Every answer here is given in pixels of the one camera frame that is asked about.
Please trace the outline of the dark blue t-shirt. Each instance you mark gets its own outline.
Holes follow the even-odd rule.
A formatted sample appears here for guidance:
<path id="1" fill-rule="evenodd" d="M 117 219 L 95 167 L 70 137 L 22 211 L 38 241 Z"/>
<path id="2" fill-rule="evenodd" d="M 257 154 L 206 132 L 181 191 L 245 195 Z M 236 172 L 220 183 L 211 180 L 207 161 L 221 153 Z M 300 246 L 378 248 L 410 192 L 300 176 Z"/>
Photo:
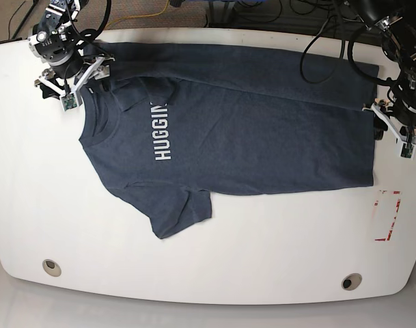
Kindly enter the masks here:
<path id="1" fill-rule="evenodd" d="M 81 88 L 80 143 L 102 184 L 159 239 L 212 216 L 211 193 L 371 187 L 376 87 L 342 64 L 322 85 L 300 55 L 214 44 L 115 43 L 111 91 Z"/>

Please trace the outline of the black tripod stand leg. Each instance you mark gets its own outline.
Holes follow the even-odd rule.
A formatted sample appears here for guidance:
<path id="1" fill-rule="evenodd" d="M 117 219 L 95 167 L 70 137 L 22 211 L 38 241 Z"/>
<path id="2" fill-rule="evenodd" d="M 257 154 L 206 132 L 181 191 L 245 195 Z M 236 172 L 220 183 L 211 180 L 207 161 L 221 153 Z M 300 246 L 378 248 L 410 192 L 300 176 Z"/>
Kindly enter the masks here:
<path id="1" fill-rule="evenodd" d="M 8 36 L 10 37 L 11 40 L 15 40 L 15 39 L 18 38 L 18 35 L 19 35 L 20 31 L 23 29 L 23 27 L 25 26 L 25 23 L 29 20 L 30 16 L 33 14 L 33 12 L 36 9 L 39 2 L 40 2 L 39 0 L 32 0 L 31 1 L 31 5 L 30 5 L 29 9 L 27 10 L 26 14 L 23 16 L 23 18 L 21 19 L 20 23 L 18 24 L 17 28 L 14 30 L 13 33 L 11 33 L 12 19 L 15 17 L 15 15 L 18 13 L 18 11 L 25 5 L 26 1 L 23 1 L 18 6 L 16 11 L 11 15 L 9 23 L 8 23 Z"/>

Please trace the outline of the red tape rectangle marking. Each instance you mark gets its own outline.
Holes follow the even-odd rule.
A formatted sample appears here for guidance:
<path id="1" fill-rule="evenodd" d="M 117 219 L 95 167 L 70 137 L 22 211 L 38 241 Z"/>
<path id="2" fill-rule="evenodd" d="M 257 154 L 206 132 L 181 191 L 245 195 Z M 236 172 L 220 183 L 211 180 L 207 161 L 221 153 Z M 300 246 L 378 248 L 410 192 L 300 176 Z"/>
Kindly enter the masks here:
<path id="1" fill-rule="evenodd" d="M 374 203 L 371 222 L 372 240 L 389 241 L 396 224 L 402 193 L 400 191 L 380 190 Z"/>

